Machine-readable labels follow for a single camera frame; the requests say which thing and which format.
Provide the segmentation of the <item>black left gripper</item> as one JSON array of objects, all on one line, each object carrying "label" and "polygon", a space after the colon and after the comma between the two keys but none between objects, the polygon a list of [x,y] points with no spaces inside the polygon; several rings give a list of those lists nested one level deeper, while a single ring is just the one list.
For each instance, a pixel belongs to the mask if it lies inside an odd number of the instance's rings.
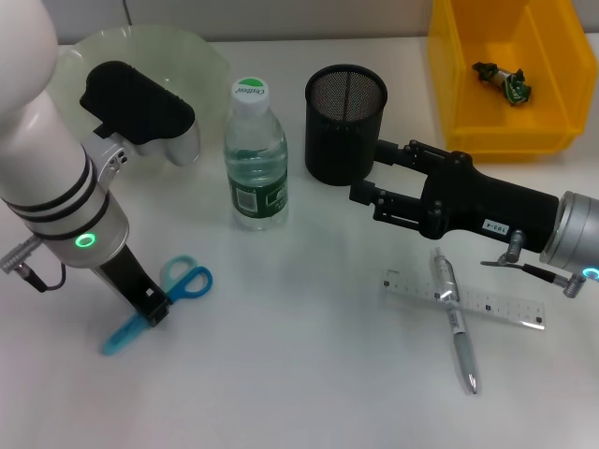
[{"label": "black left gripper", "polygon": [[168,315],[170,298],[158,291],[155,282],[127,246],[97,267],[96,273],[150,326],[158,325]]}]

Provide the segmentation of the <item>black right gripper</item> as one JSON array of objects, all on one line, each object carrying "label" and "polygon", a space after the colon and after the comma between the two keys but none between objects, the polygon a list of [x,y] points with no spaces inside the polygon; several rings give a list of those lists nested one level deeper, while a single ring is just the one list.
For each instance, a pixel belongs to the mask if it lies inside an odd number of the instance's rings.
[{"label": "black right gripper", "polygon": [[428,175],[420,199],[370,181],[354,182],[349,199],[373,205],[375,221],[415,230],[428,239],[464,230],[507,243],[519,230],[523,248],[533,253],[542,252],[553,232],[558,197],[484,175],[464,152],[447,152],[413,139],[403,147],[379,139],[374,161]]}]

